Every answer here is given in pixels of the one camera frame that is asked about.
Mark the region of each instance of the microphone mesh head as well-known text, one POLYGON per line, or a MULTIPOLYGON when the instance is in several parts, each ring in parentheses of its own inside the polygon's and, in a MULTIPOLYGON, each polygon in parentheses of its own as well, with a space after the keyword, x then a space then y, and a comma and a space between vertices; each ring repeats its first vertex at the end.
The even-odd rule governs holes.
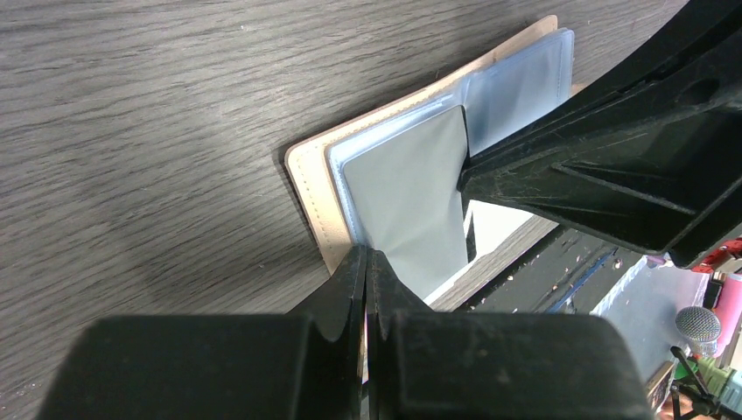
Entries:
POLYGON ((682 308, 675 317, 677 330, 696 343, 715 342, 721 335, 721 322, 714 312, 701 306, 682 308))

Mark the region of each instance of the gray wood grain surface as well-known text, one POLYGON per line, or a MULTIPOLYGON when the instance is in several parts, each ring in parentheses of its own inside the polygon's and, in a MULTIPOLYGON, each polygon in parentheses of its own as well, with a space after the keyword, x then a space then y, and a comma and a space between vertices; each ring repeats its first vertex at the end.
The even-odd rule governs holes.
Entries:
POLYGON ((682 0, 2 1, 0 417, 113 313, 285 311, 326 279, 282 158, 547 14, 575 82, 682 0))

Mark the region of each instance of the microphone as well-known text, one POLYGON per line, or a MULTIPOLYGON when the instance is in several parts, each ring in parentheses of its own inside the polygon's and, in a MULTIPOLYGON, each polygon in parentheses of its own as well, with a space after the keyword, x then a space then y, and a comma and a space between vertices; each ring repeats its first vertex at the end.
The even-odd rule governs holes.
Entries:
POLYGON ((713 356, 717 352, 721 322, 714 312, 701 306, 682 308, 675 316, 675 326, 688 341, 693 354, 713 356))

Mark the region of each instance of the beige leather wallet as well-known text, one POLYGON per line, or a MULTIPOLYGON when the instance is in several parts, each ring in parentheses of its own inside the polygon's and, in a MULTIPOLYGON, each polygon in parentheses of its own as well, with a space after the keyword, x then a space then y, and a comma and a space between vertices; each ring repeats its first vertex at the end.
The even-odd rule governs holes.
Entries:
POLYGON ((443 79, 402 99, 308 138, 286 152, 285 161, 291 180, 297 189, 311 231, 319 245, 319 252, 330 273, 337 269, 340 260, 352 246, 352 241, 340 208, 332 175, 327 167, 326 149, 361 130, 415 107, 445 91, 467 74, 489 67, 495 61, 517 53, 556 29, 557 17, 547 16, 443 79))

